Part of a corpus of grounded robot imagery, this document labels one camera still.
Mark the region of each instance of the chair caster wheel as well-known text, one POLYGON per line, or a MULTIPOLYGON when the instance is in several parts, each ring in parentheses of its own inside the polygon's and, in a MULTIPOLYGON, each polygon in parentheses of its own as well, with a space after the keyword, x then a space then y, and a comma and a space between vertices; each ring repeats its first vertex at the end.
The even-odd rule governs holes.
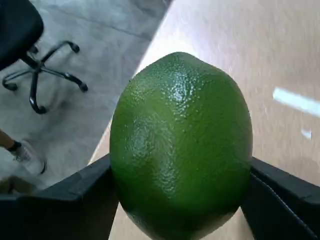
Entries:
POLYGON ((88 85, 85 84, 85 83, 82 83, 80 86, 79 86, 81 92, 85 93, 88 91, 88 85))
POLYGON ((13 92, 18 90, 18 86, 15 83, 6 84, 4 87, 13 92))
POLYGON ((78 52, 80 52, 80 47, 77 44, 73 43, 70 47, 71 47, 72 51, 74 51, 76 54, 78 52))

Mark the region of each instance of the white sneaker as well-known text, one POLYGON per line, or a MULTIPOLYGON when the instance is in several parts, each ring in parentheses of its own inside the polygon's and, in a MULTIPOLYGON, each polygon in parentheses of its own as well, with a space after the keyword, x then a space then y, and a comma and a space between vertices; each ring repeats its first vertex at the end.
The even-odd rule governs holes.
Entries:
POLYGON ((33 176, 43 174, 46 170, 44 158, 25 140, 21 141, 21 147, 12 152, 12 155, 33 176))

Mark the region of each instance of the gray floor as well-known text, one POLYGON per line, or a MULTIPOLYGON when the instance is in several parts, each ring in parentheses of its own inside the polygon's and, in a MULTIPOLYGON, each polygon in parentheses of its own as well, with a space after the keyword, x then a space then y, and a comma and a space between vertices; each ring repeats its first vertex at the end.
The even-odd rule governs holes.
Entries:
MULTIPOLYGON (((37 115, 28 102, 30 76, 20 78, 19 90, 0 87, 0 128, 13 138, 28 139, 45 154, 48 169, 36 182, 50 186, 85 167, 113 115, 117 100, 133 75, 167 9, 164 0, 33 0, 45 32, 40 55, 59 40, 76 42, 81 51, 63 48, 47 67, 75 74, 89 86, 42 73, 38 102, 49 108, 37 115)), ((18 62, 0 72, 22 69, 18 62)), ((20 168, 0 150, 0 177, 19 175, 20 168)))

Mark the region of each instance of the wooden table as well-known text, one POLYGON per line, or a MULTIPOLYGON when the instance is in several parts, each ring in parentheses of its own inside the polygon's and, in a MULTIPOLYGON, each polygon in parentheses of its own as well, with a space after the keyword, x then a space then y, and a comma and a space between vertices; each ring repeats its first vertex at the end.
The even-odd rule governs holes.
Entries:
MULTIPOLYGON (((319 9, 318 0, 175 0, 137 72, 178 51, 221 68, 235 79, 248 104, 253 155, 320 186, 320 107, 301 111, 290 103, 279 102, 285 98, 289 101, 281 91, 285 89, 303 96, 295 104, 318 106, 315 101, 320 101, 319 9), (279 101, 273 98, 276 88, 280 88, 276 96, 279 101)), ((90 162, 109 152, 109 130, 110 126, 90 162)), ((119 208, 110 239, 148 237, 119 208)), ((253 237, 239 210, 205 239, 253 237)))

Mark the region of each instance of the office chair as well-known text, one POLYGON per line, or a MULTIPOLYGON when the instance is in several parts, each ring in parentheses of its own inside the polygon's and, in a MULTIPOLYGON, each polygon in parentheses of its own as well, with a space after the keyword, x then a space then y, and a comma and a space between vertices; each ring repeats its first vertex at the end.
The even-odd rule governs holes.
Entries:
POLYGON ((35 43, 44 31, 42 18, 29 0, 0 0, 0 71, 21 59, 29 68, 5 76, 2 85, 16 91, 17 84, 8 83, 28 73, 32 74, 29 101, 33 110, 38 114, 44 114, 47 109, 38 106, 37 84, 40 73, 45 72, 69 80, 77 84, 82 92, 88 91, 88 86, 77 77, 47 68, 45 62, 61 47, 69 45, 75 53, 80 51, 78 45, 71 41, 62 41, 52 47, 41 59, 36 60, 30 53, 36 54, 38 49, 35 43))

